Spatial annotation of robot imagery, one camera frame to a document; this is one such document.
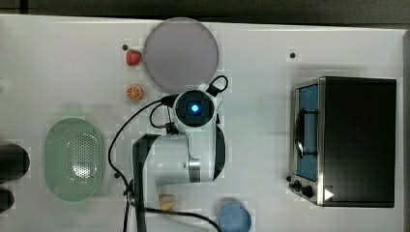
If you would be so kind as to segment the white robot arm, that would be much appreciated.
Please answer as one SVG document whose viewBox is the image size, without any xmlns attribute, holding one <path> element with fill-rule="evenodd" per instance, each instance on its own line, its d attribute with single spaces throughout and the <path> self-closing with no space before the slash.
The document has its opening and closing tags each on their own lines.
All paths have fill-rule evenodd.
<svg viewBox="0 0 410 232">
<path fill-rule="evenodd" d="M 171 108 L 173 131 L 145 134 L 132 145 L 134 232 L 209 231 L 162 210 L 158 188 L 217 179 L 225 164 L 224 135 L 217 125 L 222 99 L 221 89 L 212 84 L 160 99 Z"/>
</svg>

